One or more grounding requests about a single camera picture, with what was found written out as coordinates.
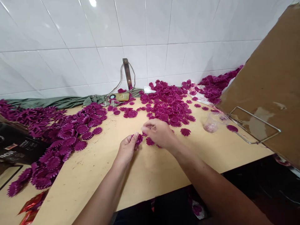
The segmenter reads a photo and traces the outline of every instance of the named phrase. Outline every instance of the white ceramic tile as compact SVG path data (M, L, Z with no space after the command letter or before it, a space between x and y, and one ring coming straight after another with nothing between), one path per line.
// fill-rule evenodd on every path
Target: white ceramic tile
M278 17L276 12L283 12L290 3L290 0L239 1L224 40L263 39L270 28L269 22L278 19L274 18Z
M185 53L182 72L195 73L216 70L213 57L218 54L220 42L189 43Z
M87 84L107 83L108 78L96 48L70 49Z
M34 88L13 67L7 64L0 53L0 94L33 91Z
M128 59L134 69L136 79L147 78L147 51L146 45L141 46L124 46L124 56ZM130 75L134 78L131 67Z
M63 87L65 85L51 71L38 51L4 52L3 55L4 61L36 90Z
M33 46L0 2L0 51L32 50Z
M105 95L113 90L110 83L90 84L89 89L91 95Z
M187 50L187 44L169 44L167 48L167 60L166 60L166 75L174 75L184 73L183 61L185 58L185 52Z
M41 0L1 0L34 49L65 48Z
M68 48L95 47L88 21L76 0L42 0Z
M68 49L39 51L53 72L56 87L71 87L87 84Z
M115 0L123 45L146 45L145 1Z
M122 46L114 0L80 0L97 47Z
M147 79L147 83L148 83L147 85L149 85L150 82L154 84L156 80L165 81L164 77L149 77Z
M189 32L196 21L197 0L173 0L169 44L187 43Z
M187 80L186 77L181 74L170 75L170 76L164 77L165 82L167 82L169 85L176 85L177 87L180 87L181 83L186 80Z
M238 0L204 0L197 2L195 25L191 27L189 42L222 41Z
M135 80L135 83L136 83L135 84L136 88L144 88L145 86L148 86L148 84L149 84L148 81L147 81L147 78L145 78L145 79L137 79L137 80Z
M92 95L88 85L47 89L47 90L41 90L40 92L45 98L64 97L64 96L86 97Z
M25 99L25 98L44 98L40 91L18 92L0 95L0 99Z
M147 45L148 77L165 75L168 45Z
M102 60L109 82L120 81L120 68L123 64L123 47L100 47L97 48Z
M119 82L111 82L109 83L110 84L110 91L108 93L110 93L117 85L118 85ZM120 85L113 91L113 93L117 93L118 89L126 89L128 90L128 85L127 85L127 82L126 81L122 81L120 83Z
M215 70L237 68L244 65L260 41L222 42L214 55Z
M172 0L145 0L147 45L168 44Z

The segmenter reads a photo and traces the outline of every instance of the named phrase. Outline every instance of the purple plastic flower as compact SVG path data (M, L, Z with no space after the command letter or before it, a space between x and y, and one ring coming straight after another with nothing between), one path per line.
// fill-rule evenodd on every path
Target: purple plastic flower
M226 126L228 130L232 131L232 132L238 132L238 128L236 128L233 125L227 125Z

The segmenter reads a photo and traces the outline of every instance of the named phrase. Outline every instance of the green fabric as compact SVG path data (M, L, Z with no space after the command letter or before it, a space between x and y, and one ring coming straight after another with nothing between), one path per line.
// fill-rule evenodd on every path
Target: green fabric
M133 88L131 90L132 97L139 97L141 88ZM92 102L99 104L103 103L105 106L110 105L107 101L108 95L90 95L87 97L54 97L54 98L26 98L26 99L8 99L7 102L13 106L20 106L21 108L37 108L56 106L58 109L74 108L79 105L89 105Z

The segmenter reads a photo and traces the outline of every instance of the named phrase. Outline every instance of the red packet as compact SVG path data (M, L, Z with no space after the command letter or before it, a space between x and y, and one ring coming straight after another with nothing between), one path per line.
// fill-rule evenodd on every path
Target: red packet
M23 220L21 221L20 225L29 225L32 224L35 216L37 215L38 210L29 210Z
M44 194L44 192L38 194L37 196L33 197L28 202L26 202L25 205L23 206L23 208L21 209L21 211L18 213L18 215L20 213L23 213L23 212L26 212L26 211L30 210L33 206L38 204L41 201L41 199L43 197L43 194Z

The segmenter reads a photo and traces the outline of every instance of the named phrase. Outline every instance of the clear plastic cup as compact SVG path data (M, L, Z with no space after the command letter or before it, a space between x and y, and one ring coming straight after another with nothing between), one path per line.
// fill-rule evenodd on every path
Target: clear plastic cup
M227 125L228 123L229 118L226 115L219 112L210 112L203 128L209 133L214 133L220 125Z

